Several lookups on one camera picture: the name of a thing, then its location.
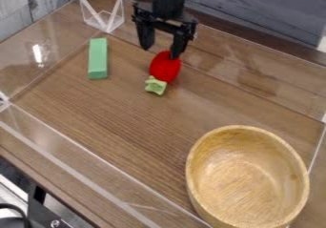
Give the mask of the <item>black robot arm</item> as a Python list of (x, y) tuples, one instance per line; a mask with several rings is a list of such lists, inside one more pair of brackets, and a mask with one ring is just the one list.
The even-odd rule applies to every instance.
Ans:
[(197, 19), (184, 11), (184, 0), (151, 0), (132, 5), (132, 22), (136, 26), (140, 47), (147, 51), (155, 43), (155, 31), (173, 36), (169, 59), (184, 53), (187, 44), (195, 39)]

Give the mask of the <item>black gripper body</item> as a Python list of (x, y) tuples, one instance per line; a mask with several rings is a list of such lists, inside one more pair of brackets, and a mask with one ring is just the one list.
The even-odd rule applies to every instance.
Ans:
[(134, 26), (137, 21), (145, 21), (152, 23), (155, 30), (169, 34), (175, 34), (177, 31), (185, 31), (191, 33), (191, 40), (195, 39), (199, 20), (188, 12), (183, 11), (177, 17), (163, 18), (153, 14), (152, 4), (145, 2), (136, 2), (132, 5), (132, 9), (132, 21)]

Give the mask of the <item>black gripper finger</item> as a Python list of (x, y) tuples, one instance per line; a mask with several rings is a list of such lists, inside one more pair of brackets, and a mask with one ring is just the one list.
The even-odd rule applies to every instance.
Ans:
[(145, 21), (137, 21), (136, 30), (140, 46), (147, 51), (153, 45), (155, 41), (155, 29), (152, 23), (148, 23)]
[(173, 34), (173, 42), (171, 46), (171, 59), (177, 59), (184, 52), (187, 43), (192, 39), (191, 33), (185, 31), (177, 31)]

